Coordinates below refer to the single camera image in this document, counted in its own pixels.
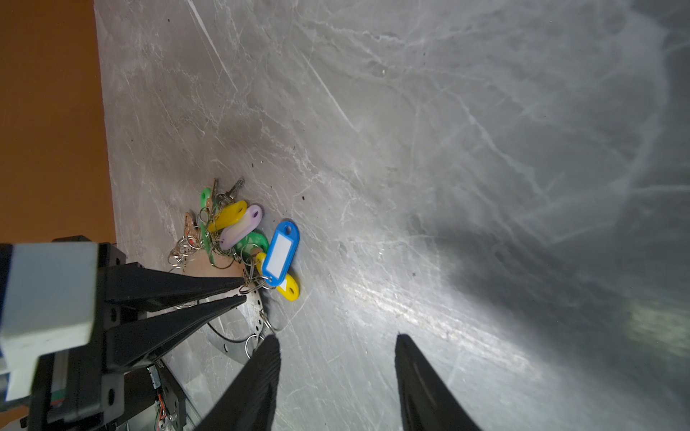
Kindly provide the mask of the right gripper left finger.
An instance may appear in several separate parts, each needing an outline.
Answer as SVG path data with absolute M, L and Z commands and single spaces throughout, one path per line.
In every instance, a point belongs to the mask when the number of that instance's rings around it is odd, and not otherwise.
M 271 430 L 280 368 L 280 342 L 271 335 L 195 430 Z

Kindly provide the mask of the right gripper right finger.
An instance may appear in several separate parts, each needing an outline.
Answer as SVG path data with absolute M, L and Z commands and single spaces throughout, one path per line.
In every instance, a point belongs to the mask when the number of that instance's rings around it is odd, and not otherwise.
M 403 430 L 480 430 L 407 334 L 395 344 Z

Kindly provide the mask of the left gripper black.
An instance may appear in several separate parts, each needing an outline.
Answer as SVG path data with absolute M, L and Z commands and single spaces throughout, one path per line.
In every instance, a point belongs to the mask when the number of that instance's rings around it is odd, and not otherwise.
M 232 296 L 131 323 L 244 285 L 127 264 L 112 244 L 83 238 L 26 247 L 30 334 L 41 352 L 32 381 L 30 430 L 110 430 L 126 412 L 125 375 L 147 366 L 209 321 L 246 302 Z

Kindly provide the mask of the large metal band keyring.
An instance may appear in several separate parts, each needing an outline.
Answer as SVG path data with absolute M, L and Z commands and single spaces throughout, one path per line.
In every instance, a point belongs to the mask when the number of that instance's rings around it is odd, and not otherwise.
M 215 266 L 204 251 L 198 251 L 185 259 L 183 274 L 196 278 L 239 278 L 242 282 L 248 277 L 244 264 L 228 256 L 215 255 L 214 262 Z M 250 359 L 270 332 L 266 325 L 264 304 L 259 290 L 247 284 L 241 288 L 199 300 L 200 303 L 208 303 L 242 296 L 244 293 L 246 293 L 244 303 L 209 321 L 201 329 L 213 347 L 242 365 Z

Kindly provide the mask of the green key tag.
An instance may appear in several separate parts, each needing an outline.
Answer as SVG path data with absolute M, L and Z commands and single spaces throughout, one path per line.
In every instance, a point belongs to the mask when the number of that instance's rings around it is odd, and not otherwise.
M 220 263 L 216 263 L 216 258 L 220 256 L 239 257 L 241 260 L 248 261 L 253 253 L 268 251 L 269 241 L 263 233 L 258 231 L 259 226 L 229 251 L 221 251 L 221 249 L 219 249 L 220 235 L 223 230 L 214 233 L 208 231 L 208 222 L 212 220 L 222 208 L 237 203 L 238 201 L 240 200 L 233 201 L 227 193 L 215 194 L 214 191 L 209 188 L 206 188 L 201 193 L 201 210 L 199 211 L 198 227 L 199 240 L 210 259 L 210 263 L 214 266 L 220 266 Z

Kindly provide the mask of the blue key tag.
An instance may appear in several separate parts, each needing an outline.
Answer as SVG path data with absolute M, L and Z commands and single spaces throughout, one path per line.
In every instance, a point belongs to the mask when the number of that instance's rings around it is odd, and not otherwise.
M 291 220 L 281 221 L 263 260 L 262 276 L 271 287 L 278 287 L 287 277 L 300 243 L 300 232 Z

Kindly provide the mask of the purple key tag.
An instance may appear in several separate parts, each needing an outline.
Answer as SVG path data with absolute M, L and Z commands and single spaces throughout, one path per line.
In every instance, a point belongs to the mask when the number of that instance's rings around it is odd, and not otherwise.
M 229 251 L 235 247 L 244 237 L 259 226 L 262 219 L 262 207 L 256 204 L 249 206 L 237 223 L 223 229 L 220 235 L 219 249 L 221 251 Z

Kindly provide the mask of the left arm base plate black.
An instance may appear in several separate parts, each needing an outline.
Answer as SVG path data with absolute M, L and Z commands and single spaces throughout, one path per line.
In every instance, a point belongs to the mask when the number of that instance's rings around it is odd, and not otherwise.
M 125 375 L 125 411 L 117 430 L 184 430 L 192 424 L 183 388 L 162 360 Z

